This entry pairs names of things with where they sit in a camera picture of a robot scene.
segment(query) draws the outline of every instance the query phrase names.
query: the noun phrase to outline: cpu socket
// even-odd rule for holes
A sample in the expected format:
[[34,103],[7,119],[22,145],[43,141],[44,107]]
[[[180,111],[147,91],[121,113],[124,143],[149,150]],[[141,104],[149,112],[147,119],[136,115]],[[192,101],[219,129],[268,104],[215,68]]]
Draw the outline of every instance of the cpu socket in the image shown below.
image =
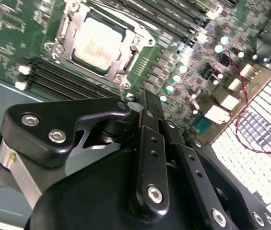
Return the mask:
[[44,44],[57,63],[129,89],[128,73],[144,47],[155,46],[144,26],[123,12],[91,1],[67,1],[55,42]]

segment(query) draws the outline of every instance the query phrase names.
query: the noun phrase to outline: chip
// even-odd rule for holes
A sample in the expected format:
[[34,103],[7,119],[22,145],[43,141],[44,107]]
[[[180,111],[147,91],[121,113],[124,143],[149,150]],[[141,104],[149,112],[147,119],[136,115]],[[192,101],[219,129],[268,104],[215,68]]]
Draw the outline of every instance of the chip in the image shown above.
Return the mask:
[[93,18],[87,18],[75,35],[73,54],[85,63],[108,70],[112,62],[119,58],[122,40],[119,32]]

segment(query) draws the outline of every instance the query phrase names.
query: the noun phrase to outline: screw hole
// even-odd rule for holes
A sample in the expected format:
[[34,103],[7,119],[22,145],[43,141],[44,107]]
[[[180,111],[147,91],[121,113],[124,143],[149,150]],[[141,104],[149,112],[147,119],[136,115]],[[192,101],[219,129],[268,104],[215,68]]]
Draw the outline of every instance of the screw hole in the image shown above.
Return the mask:
[[195,161],[195,158],[194,158],[192,155],[189,155],[189,158],[190,158],[192,161]]
[[150,153],[151,153],[154,157],[159,157],[159,154],[158,154],[156,151],[154,151],[154,150],[152,150]]
[[202,174],[199,171],[196,171],[197,176],[202,177]]
[[153,143],[158,143],[158,140],[156,138],[151,138],[151,140],[153,141]]

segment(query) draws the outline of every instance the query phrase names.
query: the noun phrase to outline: cable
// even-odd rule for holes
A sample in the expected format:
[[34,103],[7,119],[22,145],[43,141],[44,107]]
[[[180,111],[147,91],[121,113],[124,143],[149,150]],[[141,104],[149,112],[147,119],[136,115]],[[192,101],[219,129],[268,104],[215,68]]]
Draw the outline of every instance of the cable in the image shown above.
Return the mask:
[[244,117],[244,115],[247,113],[247,108],[249,107],[249,104],[250,104],[250,101],[248,99],[248,94],[247,94],[247,87],[245,85],[245,82],[244,82],[244,77],[240,74],[240,71],[239,71],[239,68],[237,66],[237,64],[233,61],[231,61],[231,66],[233,66],[233,68],[239,73],[239,76],[240,76],[240,80],[242,82],[242,87],[243,87],[243,93],[245,95],[245,100],[246,100],[246,105],[245,107],[243,108],[243,110],[238,114],[237,118],[236,118],[236,133],[235,133],[235,136],[236,136],[236,139],[238,140],[238,142],[244,147],[246,148],[247,150],[250,150],[252,152],[255,152],[255,153],[265,153],[265,154],[271,154],[271,151],[261,151],[261,150],[256,150],[256,149],[251,149],[250,147],[248,147],[246,144],[244,144],[240,137],[238,136],[238,131],[239,131],[239,128],[241,126],[241,123],[240,123],[240,120]]

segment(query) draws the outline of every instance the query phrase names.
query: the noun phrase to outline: gray metal surface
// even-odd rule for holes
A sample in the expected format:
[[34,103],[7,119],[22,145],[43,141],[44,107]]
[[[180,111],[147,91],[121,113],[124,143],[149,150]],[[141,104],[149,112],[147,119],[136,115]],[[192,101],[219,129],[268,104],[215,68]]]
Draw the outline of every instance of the gray metal surface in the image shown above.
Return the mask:
[[[8,107],[15,104],[34,103],[43,100],[35,95],[18,91],[12,85],[0,81],[0,126],[4,111]],[[111,144],[106,149],[88,150],[85,151],[85,154],[70,157],[67,160],[65,172],[67,175],[70,175],[117,150],[118,147],[119,145],[117,144]],[[32,210],[24,195],[7,187],[0,181],[0,222],[23,228],[31,213]]]

